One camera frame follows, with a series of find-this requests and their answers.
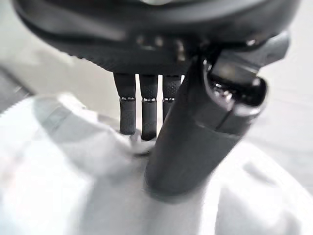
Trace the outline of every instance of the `white fabric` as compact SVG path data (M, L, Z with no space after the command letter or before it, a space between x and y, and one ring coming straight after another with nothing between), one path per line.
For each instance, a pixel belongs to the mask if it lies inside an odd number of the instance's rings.
M127 172L140 161L132 157L134 153L145 154L155 144L141 141L140 132L132 137L123 136L112 126L116 126L115 120L87 110L70 94L29 98L2 114L0 235L77 234L76 223L81 216L86 216L82 210L88 205L90 192L95 186L103 187L99 182L95 185L96 179L107 179L108 184L118 182L119 172ZM219 192L225 188L238 196L247 208L253 209L251 213L262 220L261 224L278 224L279 230L272 234L288 234L285 221L295 221L298 234L313 234L311 197L288 173L251 144L241 142L212 175L207 191L211 199L202 208L206 216L200 228L203 234L212 234L218 207L225 210L224 215L231 216L220 231L227 231L227 234L234 228L247 231L238 227L238 222L243 223L238 216L240 213L232 211L232 204L219 199ZM93 216L102 210L103 203L101 200L91 202L97 207ZM123 203L133 202L126 197ZM281 212L290 213L292 219L280 220ZM133 214L132 211L126 213L129 215L123 215L124 218ZM84 218L83 221L93 222L94 219ZM106 234L101 224L91 229L82 234Z

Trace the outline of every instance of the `black joint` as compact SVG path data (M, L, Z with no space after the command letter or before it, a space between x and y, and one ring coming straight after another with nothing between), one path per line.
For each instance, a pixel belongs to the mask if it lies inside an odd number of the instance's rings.
M134 74L114 73L114 81L120 98L136 96L136 80Z
M174 103L176 93L181 84L180 75L163 76L163 121L165 120L172 104Z
M181 76L163 76L163 97L175 98L176 93L180 87Z
M136 131L135 75L115 73L114 81L120 96L120 132L123 135L133 135Z
M142 100L142 135L144 141L157 137L157 101Z
M120 132L133 135L136 131L136 99L120 98L121 108Z
M140 75L141 96L146 99L157 97L157 75Z
M165 121L165 118L170 111L174 101L174 99L163 99L163 122Z

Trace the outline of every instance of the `gray background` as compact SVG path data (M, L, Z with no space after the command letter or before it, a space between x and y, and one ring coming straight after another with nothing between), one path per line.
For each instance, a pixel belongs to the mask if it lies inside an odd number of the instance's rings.
M269 154L313 193L313 1L303 0L290 26L292 45L284 61L261 71L270 84L268 107L246 139ZM112 74L70 57L33 36L15 16L9 0L0 1L0 65L40 94L71 92L90 109L119 117ZM162 95L159 94L159 110ZM137 99L137 126L141 124Z

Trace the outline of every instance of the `white cloth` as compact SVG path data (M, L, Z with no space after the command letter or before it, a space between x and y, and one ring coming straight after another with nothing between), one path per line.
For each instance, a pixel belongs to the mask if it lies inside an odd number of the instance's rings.
M140 188L129 191L119 188L124 184L118 182L125 183L127 170L142 162L134 154L149 152L155 142L141 141L139 132L123 136L113 126L115 120L87 110L70 94L32 97L2 114L0 235L111 235L108 227L116 231L124 226L116 220L146 214L145 206L156 202ZM95 200L90 195L94 187L110 200L104 202L102 196ZM107 195L109 189L125 195ZM255 224L263 226L257 230L262 235L313 234L312 198L250 144L241 142L235 147L211 176L207 192L209 200L202 207L206 218L199 230L205 231L202 234L211 235L216 229L217 235L247 235L258 228ZM111 201L112 210L103 211L102 205ZM134 202L140 204L137 211L123 210L132 208ZM87 209L93 211L91 215L83 212L87 205L94 207ZM163 217L175 213L170 205L159 205L158 209ZM104 223L103 216L113 219L112 224ZM152 211L151 216L155 219L157 214ZM139 221L124 231L141 231L140 226L147 224Z

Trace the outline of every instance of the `white surface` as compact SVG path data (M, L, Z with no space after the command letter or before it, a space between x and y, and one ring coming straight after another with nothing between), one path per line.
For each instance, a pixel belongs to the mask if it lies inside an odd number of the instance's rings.
M0 117L0 151L15 160L0 177L1 235L313 234L311 196L252 144L237 145L206 187L164 203L144 190L147 161L132 140L97 120L69 95Z
M111 73L88 61L71 58L28 33L13 11L7 9L8 0L0 1L0 7L5 9L0 14L0 63L41 94L70 91L89 108L119 117L118 96ZM311 193L312 12L313 1L303 0L291 25L292 44L287 58L261 71L270 84L268 107L246 137L270 154ZM138 98L138 127L141 122L140 105Z

